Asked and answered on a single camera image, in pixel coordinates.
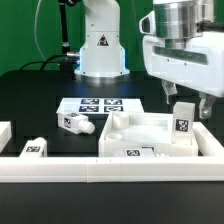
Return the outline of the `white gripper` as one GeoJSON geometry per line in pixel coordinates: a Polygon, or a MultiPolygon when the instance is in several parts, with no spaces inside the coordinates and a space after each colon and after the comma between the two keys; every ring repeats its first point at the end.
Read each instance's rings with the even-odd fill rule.
{"type": "Polygon", "coordinates": [[[143,56],[148,74],[163,80],[168,104],[179,84],[200,92],[199,117],[211,117],[216,97],[224,97],[224,33],[204,32],[184,50],[168,49],[163,40],[145,35],[143,56]]]}

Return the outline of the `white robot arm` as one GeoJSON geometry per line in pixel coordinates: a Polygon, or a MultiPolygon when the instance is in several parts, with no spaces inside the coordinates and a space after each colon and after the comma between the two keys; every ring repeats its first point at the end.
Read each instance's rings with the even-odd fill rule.
{"type": "MultiPolygon", "coordinates": [[[[118,3],[83,2],[85,43],[75,73],[93,81],[128,74],[118,3]]],[[[199,116],[209,118],[214,101],[224,98],[224,24],[214,21],[214,0],[153,0],[139,30],[148,74],[162,80],[168,97],[177,93],[177,85],[198,91],[199,116]]]]}

